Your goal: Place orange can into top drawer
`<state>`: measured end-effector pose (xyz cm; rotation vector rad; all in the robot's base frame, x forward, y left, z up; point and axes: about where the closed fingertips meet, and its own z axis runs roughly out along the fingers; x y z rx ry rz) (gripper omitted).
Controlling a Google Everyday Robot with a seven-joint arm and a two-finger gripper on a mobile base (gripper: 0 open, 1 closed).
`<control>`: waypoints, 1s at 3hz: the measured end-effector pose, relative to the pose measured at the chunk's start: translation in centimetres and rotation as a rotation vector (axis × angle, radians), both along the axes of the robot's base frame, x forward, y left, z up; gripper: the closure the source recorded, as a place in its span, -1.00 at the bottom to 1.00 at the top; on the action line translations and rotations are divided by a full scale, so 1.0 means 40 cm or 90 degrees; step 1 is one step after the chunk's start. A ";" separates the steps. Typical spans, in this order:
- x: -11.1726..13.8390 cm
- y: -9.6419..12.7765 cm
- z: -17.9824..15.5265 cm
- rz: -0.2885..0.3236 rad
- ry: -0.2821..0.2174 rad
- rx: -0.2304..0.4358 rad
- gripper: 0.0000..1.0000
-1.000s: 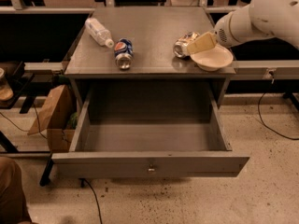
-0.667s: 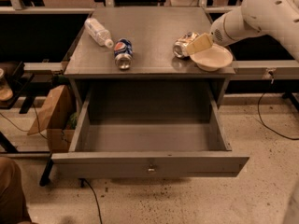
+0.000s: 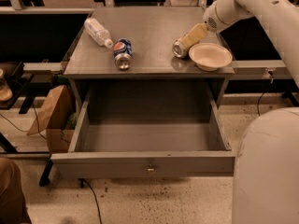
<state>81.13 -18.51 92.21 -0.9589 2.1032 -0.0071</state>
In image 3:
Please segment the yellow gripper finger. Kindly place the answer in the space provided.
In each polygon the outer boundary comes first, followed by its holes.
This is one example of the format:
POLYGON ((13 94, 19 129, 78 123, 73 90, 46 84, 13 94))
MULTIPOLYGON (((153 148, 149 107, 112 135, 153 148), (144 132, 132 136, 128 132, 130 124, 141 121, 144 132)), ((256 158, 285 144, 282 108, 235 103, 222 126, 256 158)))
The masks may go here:
POLYGON ((198 23, 181 38, 182 45, 188 49, 198 43, 202 38, 206 37, 208 30, 203 23, 198 23))

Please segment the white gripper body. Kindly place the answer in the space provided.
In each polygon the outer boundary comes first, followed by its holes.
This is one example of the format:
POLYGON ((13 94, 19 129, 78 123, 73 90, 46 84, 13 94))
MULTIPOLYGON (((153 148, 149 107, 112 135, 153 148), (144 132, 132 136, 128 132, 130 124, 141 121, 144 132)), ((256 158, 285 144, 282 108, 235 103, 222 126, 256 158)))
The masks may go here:
POLYGON ((252 15, 235 0, 217 0, 209 6, 203 22, 208 31, 219 33, 241 20, 252 18, 252 15))

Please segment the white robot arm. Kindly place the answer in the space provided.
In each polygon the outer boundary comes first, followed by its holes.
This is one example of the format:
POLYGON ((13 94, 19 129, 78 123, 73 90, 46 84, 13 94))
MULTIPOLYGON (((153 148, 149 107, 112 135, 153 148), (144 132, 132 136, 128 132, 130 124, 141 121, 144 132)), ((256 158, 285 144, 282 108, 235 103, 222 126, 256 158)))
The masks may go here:
MULTIPOLYGON (((204 13, 220 32, 255 17, 299 83, 299 11, 288 0, 217 0, 204 13)), ((235 157, 232 224, 299 224, 299 109, 265 113, 246 129, 235 157)))

